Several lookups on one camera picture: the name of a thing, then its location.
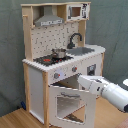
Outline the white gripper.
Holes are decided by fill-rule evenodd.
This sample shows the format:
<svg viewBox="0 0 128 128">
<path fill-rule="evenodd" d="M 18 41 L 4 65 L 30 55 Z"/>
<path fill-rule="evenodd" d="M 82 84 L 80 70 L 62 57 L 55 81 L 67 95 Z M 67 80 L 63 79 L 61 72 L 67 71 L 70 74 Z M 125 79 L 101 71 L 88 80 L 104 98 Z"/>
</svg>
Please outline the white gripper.
<svg viewBox="0 0 128 128">
<path fill-rule="evenodd" d="M 78 77 L 78 83 L 94 95 L 101 95 L 106 86 L 102 76 L 80 75 Z"/>
</svg>

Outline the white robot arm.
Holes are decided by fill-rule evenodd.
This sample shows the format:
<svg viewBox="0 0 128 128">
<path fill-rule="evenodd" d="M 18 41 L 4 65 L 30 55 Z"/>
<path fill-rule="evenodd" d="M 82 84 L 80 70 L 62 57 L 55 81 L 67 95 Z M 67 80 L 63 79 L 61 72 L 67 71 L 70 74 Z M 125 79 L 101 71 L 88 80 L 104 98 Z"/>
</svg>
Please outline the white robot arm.
<svg viewBox="0 0 128 128">
<path fill-rule="evenodd" d="M 78 83 L 91 94 L 99 95 L 118 110 L 128 113 L 128 91 L 102 76 L 80 75 Z"/>
</svg>

